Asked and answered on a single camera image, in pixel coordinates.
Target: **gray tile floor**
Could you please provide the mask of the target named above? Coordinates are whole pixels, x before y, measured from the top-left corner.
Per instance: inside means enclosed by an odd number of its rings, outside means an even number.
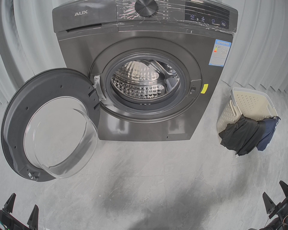
[[[91,161],[68,179],[25,180],[1,153],[0,205],[15,192],[13,214],[26,222],[37,204],[39,229],[50,230],[264,227],[262,193],[278,203],[284,199],[278,182],[288,183],[288,94],[258,89],[282,120],[264,152],[235,158],[216,130],[230,90],[219,82],[191,140],[99,141]]]

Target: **control knob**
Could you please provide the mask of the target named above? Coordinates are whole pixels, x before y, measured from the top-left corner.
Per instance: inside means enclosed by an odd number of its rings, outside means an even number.
[[[155,0],[137,0],[135,10],[144,17],[149,17],[157,11],[157,3]]]

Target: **white laundry basket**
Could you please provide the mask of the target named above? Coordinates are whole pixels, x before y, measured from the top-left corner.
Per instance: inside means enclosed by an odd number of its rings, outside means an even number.
[[[222,132],[227,124],[235,124],[241,115],[254,120],[278,116],[266,93],[252,89],[233,88],[231,97],[217,121],[217,131]]]

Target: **aux logo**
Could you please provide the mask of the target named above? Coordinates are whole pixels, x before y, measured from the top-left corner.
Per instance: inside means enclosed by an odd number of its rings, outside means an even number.
[[[77,12],[75,15],[74,15],[74,17],[75,16],[77,16],[77,15],[83,15],[83,14],[87,14],[87,10],[85,10],[85,11],[82,11],[82,12]]]

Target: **vent grille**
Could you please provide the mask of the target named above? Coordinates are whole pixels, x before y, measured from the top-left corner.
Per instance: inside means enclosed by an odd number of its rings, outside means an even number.
[[[10,167],[12,169],[14,169],[14,162],[13,162],[13,159],[11,157],[11,154],[10,154],[10,151],[9,151],[9,147],[8,147],[8,144],[6,143],[4,137],[2,136],[2,148],[3,148],[3,153],[4,153],[4,156],[8,162],[8,164],[10,165]]]

